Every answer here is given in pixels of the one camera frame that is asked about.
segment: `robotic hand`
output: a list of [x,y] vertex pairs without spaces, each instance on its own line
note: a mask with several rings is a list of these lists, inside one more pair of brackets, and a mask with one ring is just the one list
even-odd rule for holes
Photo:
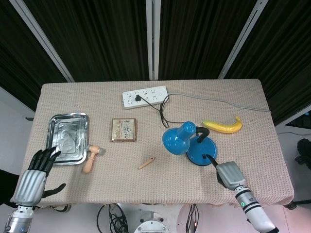
[[26,170],[17,188],[15,200],[18,208],[11,213],[4,233],[26,233],[30,229],[33,219],[33,207],[41,200],[53,194],[59,193],[66,186],[61,184],[58,188],[44,191],[45,183],[52,169],[53,163],[61,152],[51,156],[56,147],[39,150],[32,158],[28,170]]
[[207,155],[217,170],[217,181],[222,186],[235,192],[244,213],[256,231],[260,233],[277,233],[279,230],[274,226],[265,211],[258,203],[253,193],[247,188],[246,179],[235,162],[218,164],[214,158]]

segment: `small framed picture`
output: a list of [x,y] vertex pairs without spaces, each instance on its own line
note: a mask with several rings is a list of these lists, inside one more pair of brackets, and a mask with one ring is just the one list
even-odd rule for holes
[[135,142],[137,136],[137,121],[135,118],[112,119],[112,142]]

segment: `gray cable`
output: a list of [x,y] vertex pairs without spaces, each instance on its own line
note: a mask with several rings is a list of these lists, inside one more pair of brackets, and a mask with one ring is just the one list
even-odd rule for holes
[[182,94],[182,93],[177,93],[177,92],[169,93],[168,95],[169,95],[169,96],[171,96],[171,95],[180,95],[180,96],[186,96],[186,97],[190,97],[190,98],[194,98],[194,99],[199,99],[199,100],[210,100],[210,101],[223,102],[223,103],[230,104],[230,105],[232,105],[232,106],[234,106],[234,107],[237,107],[237,108],[248,109],[248,110],[254,110],[254,111],[259,111],[259,112],[268,112],[268,113],[271,113],[271,111],[270,111],[269,109],[260,109],[260,108],[251,108],[251,107],[247,107],[247,106],[240,106],[240,105],[231,103],[231,102],[226,101],[226,100],[219,100],[219,99],[211,99],[211,98],[205,98],[205,97],[198,97],[198,96],[192,96],[192,95],[187,95],[187,94]]
[[308,133],[308,134],[298,134],[298,133],[293,133],[293,132],[277,133],[277,135],[279,135],[279,134],[285,134],[285,133],[292,133],[292,134],[295,134],[295,135],[298,135],[298,136],[308,136],[308,135],[311,135],[311,133]]

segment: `lamp base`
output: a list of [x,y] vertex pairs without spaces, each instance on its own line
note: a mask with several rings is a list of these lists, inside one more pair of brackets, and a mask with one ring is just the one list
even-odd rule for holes
[[206,154],[209,154],[214,159],[217,157],[216,144],[209,137],[204,138],[201,143],[197,142],[199,136],[190,139],[189,150],[186,155],[188,159],[198,166],[207,166],[211,164]]

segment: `hammer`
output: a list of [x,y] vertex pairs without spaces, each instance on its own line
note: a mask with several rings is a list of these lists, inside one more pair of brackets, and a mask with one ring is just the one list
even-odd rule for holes
[[97,154],[103,155],[105,153],[105,150],[103,148],[100,148],[99,146],[93,146],[93,145],[88,145],[86,149],[90,151],[91,154],[89,155],[87,162],[83,167],[83,172],[89,173],[92,169],[95,155]]

